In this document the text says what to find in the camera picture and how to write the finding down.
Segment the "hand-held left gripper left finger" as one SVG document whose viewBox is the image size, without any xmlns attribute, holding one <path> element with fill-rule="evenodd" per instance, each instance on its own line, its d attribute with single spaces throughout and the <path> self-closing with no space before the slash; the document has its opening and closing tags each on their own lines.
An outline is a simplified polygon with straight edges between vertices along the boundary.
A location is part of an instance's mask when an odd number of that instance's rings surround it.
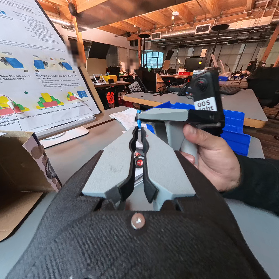
<svg viewBox="0 0 279 279">
<path fill-rule="evenodd" d="M 138 127 L 133 126 L 104 150 L 91 172 L 82 194 L 124 202 L 134 190 L 134 152 L 138 139 Z"/>
</svg>

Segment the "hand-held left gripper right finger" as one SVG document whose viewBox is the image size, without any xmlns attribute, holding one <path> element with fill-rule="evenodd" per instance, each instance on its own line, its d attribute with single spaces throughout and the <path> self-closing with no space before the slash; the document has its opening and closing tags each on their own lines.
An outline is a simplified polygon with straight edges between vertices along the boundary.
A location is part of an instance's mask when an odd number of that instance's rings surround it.
<svg viewBox="0 0 279 279">
<path fill-rule="evenodd" d="M 141 142 L 144 193 L 153 210 L 160 211 L 167 200 L 195 196 L 175 151 L 145 127 L 141 128 Z"/>
</svg>

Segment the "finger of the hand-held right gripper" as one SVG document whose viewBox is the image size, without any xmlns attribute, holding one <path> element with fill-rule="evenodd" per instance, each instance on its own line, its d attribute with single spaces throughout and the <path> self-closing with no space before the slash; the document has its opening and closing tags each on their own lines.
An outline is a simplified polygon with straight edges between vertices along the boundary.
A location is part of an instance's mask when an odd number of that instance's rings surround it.
<svg viewBox="0 0 279 279">
<path fill-rule="evenodd" d="M 155 121 L 182 121 L 188 120 L 187 109 L 152 108 L 150 110 L 137 113 L 137 120 L 142 122 Z"/>
</svg>

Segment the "person's right hand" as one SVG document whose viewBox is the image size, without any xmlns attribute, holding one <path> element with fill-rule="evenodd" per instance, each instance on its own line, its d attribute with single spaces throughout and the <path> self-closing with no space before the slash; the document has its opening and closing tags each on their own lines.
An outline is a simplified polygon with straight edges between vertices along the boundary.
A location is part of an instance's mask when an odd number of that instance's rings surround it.
<svg viewBox="0 0 279 279">
<path fill-rule="evenodd" d="M 239 186 L 241 179 L 240 164 L 235 153 L 223 138 L 197 129 L 190 124 L 185 124 L 183 134 L 186 140 L 197 145 L 197 163 L 193 155 L 185 152 L 181 152 L 181 154 L 218 191 L 229 191 Z"/>
</svg>

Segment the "black keyboard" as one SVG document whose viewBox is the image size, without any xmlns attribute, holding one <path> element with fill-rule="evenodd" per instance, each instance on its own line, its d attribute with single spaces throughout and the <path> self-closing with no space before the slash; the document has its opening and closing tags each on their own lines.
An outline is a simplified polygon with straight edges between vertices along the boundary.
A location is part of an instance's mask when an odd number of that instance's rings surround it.
<svg viewBox="0 0 279 279">
<path fill-rule="evenodd" d="M 241 88 L 235 87 L 235 86 L 220 86 L 219 87 L 219 92 L 220 92 L 220 94 L 223 94 L 223 95 L 234 95 L 234 94 L 238 93 L 240 90 L 241 90 Z"/>
</svg>

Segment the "black computer monitor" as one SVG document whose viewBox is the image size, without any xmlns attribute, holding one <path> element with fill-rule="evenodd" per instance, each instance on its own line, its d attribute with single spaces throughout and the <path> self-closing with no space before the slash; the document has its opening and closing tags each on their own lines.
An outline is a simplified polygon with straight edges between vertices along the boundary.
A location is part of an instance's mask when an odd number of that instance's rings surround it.
<svg viewBox="0 0 279 279">
<path fill-rule="evenodd" d="M 205 57 L 190 57 L 185 59 L 184 68 L 187 72 L 193 72 L 194 70 L 204 69 L 205 63 Z"/>
</svg>

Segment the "grey desk with wooden edge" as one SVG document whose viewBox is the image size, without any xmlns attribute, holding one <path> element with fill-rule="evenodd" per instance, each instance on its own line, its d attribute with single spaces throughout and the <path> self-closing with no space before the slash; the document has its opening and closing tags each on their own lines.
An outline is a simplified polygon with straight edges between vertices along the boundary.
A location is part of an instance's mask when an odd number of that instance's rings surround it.
<svg viewBox="0 0 279 279">
<path fill-rule="evenodd" d="M 158 106 L 165 102 L 194 104 L 193 100 L 186 96 L 177 96 L 173 93 L 166 93 L 162 96 L 150 93 L 132 93 L 124 95 L 125 101 L 147 105 L 150 107 Z M 222 95 L 224 110 L 243 112 L 245 114 L 244 126 L 253 128 L 263 128 L 268 121 L 260 103 L 258 102 L 253 90 L 241 89 L 235 95 Z"/>
</svg>

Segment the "white printed paper sheet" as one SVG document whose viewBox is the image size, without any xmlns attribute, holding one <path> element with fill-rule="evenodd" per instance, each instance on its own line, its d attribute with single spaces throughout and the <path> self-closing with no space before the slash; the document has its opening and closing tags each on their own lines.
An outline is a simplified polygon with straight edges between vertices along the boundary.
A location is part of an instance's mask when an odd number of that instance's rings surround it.
<svg viewBox="0 0 279 279">
<path fill-rule="evenodd" d="M 138 126 L 137 121 L 135 121 L 135 117 L 137 115 L 138 110 L 134 108 L 129 108 L 122 112 L 112 113 L 109 116 L 117 121 L 119 121 L 124 127 L 125 131 L 133 129 Z"/>
</svg>

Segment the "blue plastic bin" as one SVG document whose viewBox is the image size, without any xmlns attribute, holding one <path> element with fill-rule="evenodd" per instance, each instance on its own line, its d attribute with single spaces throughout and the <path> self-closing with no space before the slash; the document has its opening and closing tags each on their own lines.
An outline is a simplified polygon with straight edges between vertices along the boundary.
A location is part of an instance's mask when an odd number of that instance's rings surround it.
<svg viewBox="0 0 279 279">
<path fill-rule="evenodd" d="M 238 155 L 248 156 L 251 136 L 243 133 L 223 130 L 221 137 Z"/>
<path fill-rule="evenodd" d="M 172 104 L 170 101 L 162 103 L 158 108 L 167 108 L 167 109 L 195 109 L 193 104 L 186 103 L 175 103 Z M 233 131 L 236 133 L 243 133 L 243 125 L 245 114 L 243 112 L 232 111 L 232 110 L 223 110 L 225 115 L 225 130 Z"/>
</svg>

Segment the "black office chair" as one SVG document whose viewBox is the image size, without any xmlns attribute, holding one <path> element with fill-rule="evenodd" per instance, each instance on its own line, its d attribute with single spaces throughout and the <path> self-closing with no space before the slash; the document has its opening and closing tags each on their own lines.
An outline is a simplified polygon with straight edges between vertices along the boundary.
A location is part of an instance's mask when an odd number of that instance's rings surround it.
<svg viewBox="0 0 279 279">
<path fill-rule="evenodd" d="M 274 108 L 279 103 L 279 67 L 260 67 L 247 77 L 262 108 Z"/>
</svg>

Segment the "large white air vent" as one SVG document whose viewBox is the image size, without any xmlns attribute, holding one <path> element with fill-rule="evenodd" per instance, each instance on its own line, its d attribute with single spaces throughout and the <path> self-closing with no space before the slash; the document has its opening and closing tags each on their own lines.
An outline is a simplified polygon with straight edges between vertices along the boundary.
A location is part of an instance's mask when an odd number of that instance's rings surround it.
<svg viewBox="0 0 279 279">
<path fill-rule="evenodd" d="M 197 25 L 195 27 L 195 35 L 202 35 L 202 34 L 208 34 L 211 30 L 211 23 L 203 24 L 203 25 Z"/>
</svg>

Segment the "tall black floor lamp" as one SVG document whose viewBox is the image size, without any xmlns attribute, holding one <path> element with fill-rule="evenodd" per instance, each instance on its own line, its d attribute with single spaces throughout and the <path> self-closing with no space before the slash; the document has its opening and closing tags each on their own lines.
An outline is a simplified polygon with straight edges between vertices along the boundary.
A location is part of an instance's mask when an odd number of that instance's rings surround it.
<svg viewBox="0 0 279 279">
<path fill-rule="evenodd" d="M 211 28 L 212 31 L 217 32 L 217 36 L 216 36 L 215 43 L 214 43 L 214 46 L 213 46 L 213 49 L 212 49 L 212 52 L 211 52 L 209 67 L 211 67 L 211 64 L 212 64 L 212 61 L 213 61 L 212 56 L 214 55 L 214 52 L 215 52 L 215 49 L 216 49 L 216 46 L 217 46 L 219 34 L 220 34 L 221 31 L 227 30 L 228 28 L 229 28 L 228 24 L 218 24 L 218 25 L 215 25 Z"/>
</svg>

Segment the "short black floor lamp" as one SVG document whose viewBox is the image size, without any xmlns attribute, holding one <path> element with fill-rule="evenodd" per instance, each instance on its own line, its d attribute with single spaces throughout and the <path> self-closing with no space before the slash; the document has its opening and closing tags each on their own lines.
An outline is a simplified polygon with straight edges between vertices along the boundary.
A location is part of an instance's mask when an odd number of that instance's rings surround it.
<svg viewBox="0 0 279 279">
<path fill-rule="evenodd" d="M 138 35 L 138 59 L 139 67 L 144 68 L 145 66 L 145 41 L 150 38 L 150 34 L 141 33 Z"/>
</svg>

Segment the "brown cardboard box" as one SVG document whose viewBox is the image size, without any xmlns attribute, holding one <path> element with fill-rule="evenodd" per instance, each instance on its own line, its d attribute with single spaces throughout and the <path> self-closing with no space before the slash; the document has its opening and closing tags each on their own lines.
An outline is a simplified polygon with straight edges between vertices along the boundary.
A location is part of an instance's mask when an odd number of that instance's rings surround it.
<svg viewBox="0 0 279 279">
<path fill-rule="evenodd" d="M 1 130 L 0 241 L 12 235 L 44 193 L 61 187 L 35 133 Z"/>
</svg>

